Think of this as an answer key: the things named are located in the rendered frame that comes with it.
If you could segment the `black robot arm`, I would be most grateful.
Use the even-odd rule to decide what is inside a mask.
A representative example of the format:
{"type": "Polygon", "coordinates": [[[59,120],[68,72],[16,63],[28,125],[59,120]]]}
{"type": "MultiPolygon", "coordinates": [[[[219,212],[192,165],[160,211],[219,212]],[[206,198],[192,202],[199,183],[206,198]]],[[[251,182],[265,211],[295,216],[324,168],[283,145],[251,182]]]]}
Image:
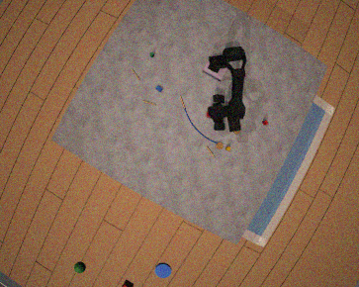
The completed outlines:
{"type": "MultiPolygon", "coordinates": [[[[224,107],[224,114],[227,116],[230,132],[240,131],[239,120],[245,116],[245,105],[242,102],[242,90],[245,77],[246,55],[242,47],[225,48],[222,55],[209,56],[209,69],[218,73],[220,68],[228,68],[232,76],[231,100],[228,106],[224,107]],[[242,60],[241,68],[233,69],[229,64],[231,61],[242,60]]],[[[209,115],[217,119],[221,114],[222,105],[208,107],[209,115]]]]}

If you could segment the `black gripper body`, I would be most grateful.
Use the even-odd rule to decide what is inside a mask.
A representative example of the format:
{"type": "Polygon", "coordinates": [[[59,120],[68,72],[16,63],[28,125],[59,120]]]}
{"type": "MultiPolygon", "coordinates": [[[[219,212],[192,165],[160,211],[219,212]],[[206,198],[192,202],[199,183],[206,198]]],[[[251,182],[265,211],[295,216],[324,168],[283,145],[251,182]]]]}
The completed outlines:
{"type": "MultiPolygon", "coordinates": [[[[224,95],[220,95],[220,94],[214,95],[213,101],[218,102],[218,103],[215,103],[214,106],[221,105],[222,103],[224,103],[224,95]]],[[[223,131],[224,130],[224,123],[222,123],[224,121],[223,117],[226,117],[226,115],[224,114],[224,107],[223,106],[221,107],[221,114],[216,119],[217,123],[214,124],[215,131],[223,131]]]]}

